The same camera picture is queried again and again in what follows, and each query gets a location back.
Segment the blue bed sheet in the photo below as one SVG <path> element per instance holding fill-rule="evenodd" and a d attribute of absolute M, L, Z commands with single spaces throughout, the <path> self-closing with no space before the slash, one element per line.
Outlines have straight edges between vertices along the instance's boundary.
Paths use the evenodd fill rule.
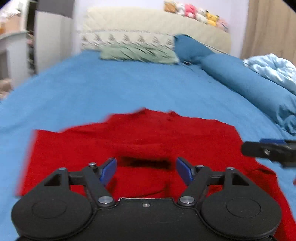
<path fill-rule="evenodd" d="M 235 126 L 244 141 L 294 138 L 198 66 L 102 61 L 98 52 L 84 51 L 29 79 L 0 103 L 1 240 L 17 238 L 10 211 L 17 201 L 15 190 L 25 168 L 32 130 L 60 131 L 142 107 L 217 119 Z M 295 216 L 296 171 L 258 161 L 277 173 Z"/>

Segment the bedding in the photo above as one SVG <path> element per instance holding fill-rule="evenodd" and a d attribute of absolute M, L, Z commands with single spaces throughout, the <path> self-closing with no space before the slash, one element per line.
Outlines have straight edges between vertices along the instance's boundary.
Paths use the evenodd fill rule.
<path fill-rule="evenodd" d="M 214 54 L 201 62 L 209 75 L 245 97 L 283 130 L 296 136 L 295 95 L 246 68 L 241 60 L 232 56 Z"/>
<path fill-rule="evenodd" d="M 243 63 L 262 77 L 296 94 L 296 67 L 289 60 L 271 53 L 244 59 Z"/>
<path fill-rule="evenodd" d="M 96 51 L 84 51 L 32 77 L 0 104 L 0 236 L 3 241 L 17 237 L 10 211 L 17 201 L 16 185 L 26 168 L 24 161 L 35 129 L 61 131 L 102 122 L 111 113 L 146 107 L 219 120 L 234 126 L 243 141 L 295 139 L 238 91 L 233 91 L 233 87 L 226 87 L 198 65 L 105 61 L 99 55 Z M 265 159 L 257 161 L 276 172 L 295 216 L 295 169 L 282 169 Z"/>
<path fill-rule="evenodd" d="M 149 45 L 173 49 L 173 36 L 148 31 L 111 29 L 88 31 L 82 37 L 82 49 L 102 50 L 105 46 L 117 44 Z"/>
<path fill-rule="evenodd" d="M 181 62 L 200 64 L 204 57 L 214 53 L 202 43 L 185 34 L 176 35 L 174 44 L 174 51 Z"/>
<path fill-rule="evenodd" d="M 134 60 L 160 64 L 176 64 L 179 62 L 175 52 L 168 48 L 135 44 L 105 46 L 101 50 L 100 58 L 106 60 Z"/>

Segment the stuffed animal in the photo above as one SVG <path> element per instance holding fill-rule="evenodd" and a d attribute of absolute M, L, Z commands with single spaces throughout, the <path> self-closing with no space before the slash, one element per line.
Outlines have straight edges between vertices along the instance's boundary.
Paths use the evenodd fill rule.
<path fill-rule="evenodd" d="M 208 22 L 208 19 L 205 16 L 201 15 L 200 13 L 196 14 L 195 19 L 197 21 L 200 21 L 200 22 L 205 23 L 205 24 L 207 24 L 207 22 Z"/>
<path fill-rule="evenodd" d="M 204 16 L 204 17 L 207 16 L 207 11 L 204 10 L 203 8 L 199 8 L 199 9 L 197 10 L 197 13 L 200 14 L 200 15 L 202 15 L 202 16 Z"/>
<path fill-rule="evenodd" d="M 225 32 L 228 32 L 228 23 L 223 18 L 220 18 L 218 20 L 216 27 L 225 31 Z"/>
<path fill-rule="evenodd" d="M 183 3 L 177 3 L 176 4 L 176 9 L 177 9 L 176 14 L 179 14 L 179 15 L 182 15 L 182 16 L 185 15 L 185 5 Z"/>
<path fill-rule="evenodd" d="M 176 3 L 175 2 L 169 2 L 169 1 L 165 1 L 165 5 L 164 5 L 164 10 L 166 12 L 176 12 Z"/>
<path fill-rule="evenodd" d="M 212 21 L 212 20 L 208 20 L 208 19 L 207 19 L 207 24 L 208 24 L 208 25 L 212 25 L 212 26 L 214 26 L 214 27 L 217 26 L 217 23 L 216 23 L 216 22 L 214 22 L 214 21 Z"/>
<path fill-rule="evenodd" d="M 207 17 L 208 20 L 211 20 L 211 21 L 213 21 L 215 23 L 219 20 L 218 15 L 210 14 L 208 11 L 206 11 L 206 17 Z"/>
<path fill-rule="evenodd" d="M 195 19 L 195 17 L 196 17 L 196 7 L 194 7 L 192 4 L 186 4 L 185 5 L 185 16 Z"/>

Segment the beige curtain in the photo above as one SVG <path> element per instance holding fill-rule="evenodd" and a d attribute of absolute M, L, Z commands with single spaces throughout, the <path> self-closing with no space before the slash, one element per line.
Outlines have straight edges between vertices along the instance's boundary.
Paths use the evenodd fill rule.
<path fill-rule="evenodd" d="M 282 0 L 250 0 L 241 58 L 270 53 L 296 65 L 296 13 Z"/>

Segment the round disc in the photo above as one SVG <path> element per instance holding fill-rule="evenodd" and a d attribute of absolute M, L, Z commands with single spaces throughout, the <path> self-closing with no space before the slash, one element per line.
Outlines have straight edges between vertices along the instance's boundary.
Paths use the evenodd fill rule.
<path fill-rule="evenodd" d="M 203 202 L 201 215 L 218 232 L 248 240 L 273 234 L 281 221 L 278 204 L 267 194 L 240 191 L 212 194 Z"/>
<path fill-rule="evenodd" d="M 67 237 L 90 219 L 89 201 L 71 191 L 47 191 L 20 199 L 12 209 L 18 233 L 34 240 Z"/>

